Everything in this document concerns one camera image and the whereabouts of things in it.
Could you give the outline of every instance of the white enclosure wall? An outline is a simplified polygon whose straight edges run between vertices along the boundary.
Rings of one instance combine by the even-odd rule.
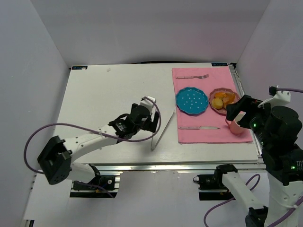
[[[0,226],[18,227],[34,176],[23,148],[35,129],[56,121],[68,68],[29,0],[1,1],[0,31]],[[30,146],[35,167],[50,133]]]
[[[303,89],[303,1],[271,0],[238,63],[246,94],[268,98],[268,87]],[[303,121],[303,94],[289,107]],[[298,144],[303,146],[303,133]]]
[[[32,0],[68,64],[237,62],[269,0]]]

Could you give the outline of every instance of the pink cloth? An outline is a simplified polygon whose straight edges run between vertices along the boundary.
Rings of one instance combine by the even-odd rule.
[[[181,76],[202,76],[209,74],[206,79],[176,79]],[[196,87],[207,96],[216,88],[225,87],[236,92],[234,82],[228,67],[222,68],[191,68],[172,69],[175,94],[185,87]],[[208,105],[206,111],[199,116],[189,116],[177,107],[177,122],[179,126],[216,126],[220,129],[184,130],[178,129],[179,143],[244,143],[251,142],[249,130],[240,135],[234,135],[229,130],[225,116],[217,114]]]

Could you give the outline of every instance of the blue plate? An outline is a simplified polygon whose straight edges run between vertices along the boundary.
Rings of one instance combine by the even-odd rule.
[[[176,95],[176,104],[187,114],[197,115],[208,107],[207,95],[196,87],[186,87]]]

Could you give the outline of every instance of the pink mug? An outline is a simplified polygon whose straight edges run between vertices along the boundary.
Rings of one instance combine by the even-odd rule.
[[[239,121],[242,119],[242,117],[243,117],[244,115],[245,115],[244,113],[238,114],[238,116],[236,116],[235,119],[234,119],[231,123],[229,123],[229,122],[225,119],[225,122],[227,123],[227,125],[228,125],[230,131],[231,131],[233,134],[238,135],[238,134],[241,134],[242,132],[245,131],[245,128],[241,128],[241,127],[237,124],[237,122],[239,122]]]

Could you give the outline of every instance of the fork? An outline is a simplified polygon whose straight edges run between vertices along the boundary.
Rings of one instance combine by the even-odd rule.
[[[204,76],[187,76],[187,77],[176,77],[176,79],[192,79],[192,78],[198,78],[198,79],[205,79],[208,78],[209,75],[206,74]]]

